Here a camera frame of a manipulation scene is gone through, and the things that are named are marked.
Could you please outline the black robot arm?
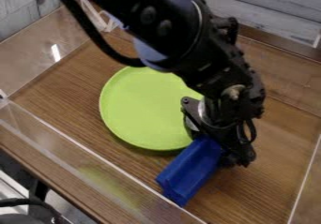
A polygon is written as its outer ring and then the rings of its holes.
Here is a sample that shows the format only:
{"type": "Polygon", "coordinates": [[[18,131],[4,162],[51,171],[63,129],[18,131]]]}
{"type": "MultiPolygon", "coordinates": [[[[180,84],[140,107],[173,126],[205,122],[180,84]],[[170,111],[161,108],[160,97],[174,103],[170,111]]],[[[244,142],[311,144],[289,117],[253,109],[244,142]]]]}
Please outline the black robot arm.
{"type": "Polygon", "coordinates": [[[185,128],[192,137],[208,135],[221,144],[221,165],[249,166],[256,160],[253,120],[264,114],[267,90],[237,46],[237,19],[217,16],[206,0],[91,0],[133,35],[133,58],[111,47],[77,1],[61,1],[115,61],[174,74],[202,95],[181,100],[185,128]]]}

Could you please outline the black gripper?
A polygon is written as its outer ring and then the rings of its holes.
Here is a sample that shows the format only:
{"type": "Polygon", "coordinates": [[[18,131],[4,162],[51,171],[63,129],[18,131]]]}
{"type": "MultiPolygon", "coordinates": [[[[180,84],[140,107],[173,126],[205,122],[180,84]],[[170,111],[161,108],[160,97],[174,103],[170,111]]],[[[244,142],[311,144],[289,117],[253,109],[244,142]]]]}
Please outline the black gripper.
{"type": "Polygon", "coordinates": [[[222,116],[224,112],[217,100],[209,98],[181,99],[184,124],[189,136],[196,140],[202,135],[218,142],[222,156],[220,168],[236,165],[248,167],[256,160],[253,141],[257,131],[252,120],[232,121],[222,116]]]}

